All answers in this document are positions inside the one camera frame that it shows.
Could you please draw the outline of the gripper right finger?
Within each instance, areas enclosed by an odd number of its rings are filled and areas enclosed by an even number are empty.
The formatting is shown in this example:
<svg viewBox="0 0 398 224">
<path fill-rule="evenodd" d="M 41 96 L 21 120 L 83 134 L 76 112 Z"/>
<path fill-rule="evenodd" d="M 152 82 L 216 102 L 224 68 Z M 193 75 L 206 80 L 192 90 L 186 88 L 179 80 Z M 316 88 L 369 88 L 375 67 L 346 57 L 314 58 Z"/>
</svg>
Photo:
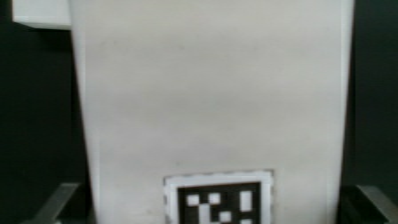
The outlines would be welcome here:
<svg viewBox="0 0 398 224">
<path fill-rule="evenodd" d="M 382 190 L 369 185 L 357 185 L 357 224 L 398 224 L 398 205 Z"/>
</svg>

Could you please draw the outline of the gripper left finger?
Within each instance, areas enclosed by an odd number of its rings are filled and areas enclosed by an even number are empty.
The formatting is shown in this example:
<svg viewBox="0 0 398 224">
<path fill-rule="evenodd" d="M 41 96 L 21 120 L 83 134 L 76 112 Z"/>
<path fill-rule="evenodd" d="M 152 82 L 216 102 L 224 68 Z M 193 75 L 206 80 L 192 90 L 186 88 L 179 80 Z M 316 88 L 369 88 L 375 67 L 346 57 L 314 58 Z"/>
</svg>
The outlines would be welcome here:
<svg viewBox="0 0 398 224">
<path fill-rule="evenodd" d="M 78 183 L 62 183 L 58 185 L 33 218 L 25 220 L 19 224 L 62 224 L 58 215 L 76 193 L 78 187 Z"/>
</svg>

